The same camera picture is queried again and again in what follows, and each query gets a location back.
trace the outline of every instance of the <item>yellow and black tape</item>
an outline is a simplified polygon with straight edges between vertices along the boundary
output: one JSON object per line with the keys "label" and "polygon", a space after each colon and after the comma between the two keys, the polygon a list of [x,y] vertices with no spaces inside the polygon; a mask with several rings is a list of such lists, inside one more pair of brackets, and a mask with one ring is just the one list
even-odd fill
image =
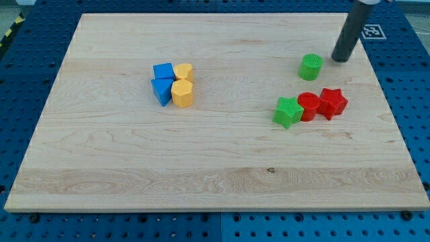
{"label": "yellow and black tape", "polygon": [[7,49],[9,49],[13,39],[16,37],[18,30],[21,28],[25,17],[22,13],[18,15],[12,26],[6,31],[4,37],[0,41],[0,60],[5,56]]}

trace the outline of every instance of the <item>wood grain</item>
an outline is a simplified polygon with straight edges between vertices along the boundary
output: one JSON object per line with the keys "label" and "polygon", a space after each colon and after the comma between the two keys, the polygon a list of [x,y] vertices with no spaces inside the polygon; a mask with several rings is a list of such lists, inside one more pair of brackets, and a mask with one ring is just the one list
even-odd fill
{"label": "wood grain", "polygon": [[[5,208],[10,212],[375,211],[430,207],[345,14],[83,14]],[[324,59],[303,81],[303,55]],[[194,104],[161,107],[152,66],[194,67]],[[349,106],[289,130],[279,96]],[[268,172],[272,167],[274,173]]]}

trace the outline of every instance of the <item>yellow octagonal block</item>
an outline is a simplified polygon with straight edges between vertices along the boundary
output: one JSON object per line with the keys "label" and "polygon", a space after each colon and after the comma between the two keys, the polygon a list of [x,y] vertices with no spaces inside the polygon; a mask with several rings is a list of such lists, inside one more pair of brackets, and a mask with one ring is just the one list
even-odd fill
{"label": "yellow octagonal block", "polygon": [[175,72],[176,80],[187,79],[190,82],[194,82],[193,65],[189,63],[182,63],[173,67]]}
{"label": "yellow octagonal block", "polygon": [[187,79],[180,79],[172,84],[173,103],[180,107],[188,107],[193,104],[193,83]]}

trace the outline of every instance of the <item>green cylinder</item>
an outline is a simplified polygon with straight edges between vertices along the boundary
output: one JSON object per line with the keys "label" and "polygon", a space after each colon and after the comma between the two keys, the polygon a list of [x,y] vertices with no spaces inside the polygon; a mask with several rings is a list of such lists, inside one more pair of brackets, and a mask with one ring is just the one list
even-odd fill
{"label": "green cylinder", "polygon": [[307,81],[313,81],[318,78],[321,67],[323,66],[323,59],[317,54],[307,54],[303,57],[302,65],[298,75]]}

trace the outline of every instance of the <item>blue cube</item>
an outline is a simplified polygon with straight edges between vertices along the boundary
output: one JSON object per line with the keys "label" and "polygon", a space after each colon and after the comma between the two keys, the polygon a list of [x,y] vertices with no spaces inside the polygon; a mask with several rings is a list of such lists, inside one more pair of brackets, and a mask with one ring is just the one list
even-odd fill
{"label": "blue cube", "polygon": [[155,79],[175,79],[172,63],[155,65],[153,69]]}
{"label": "blue cube", "polygon": [[166,106],[170,99],[172,99],[171,89],[173,79],[153,79],[151,83],[153,84],[155,97],[157,97],[163,107]]}

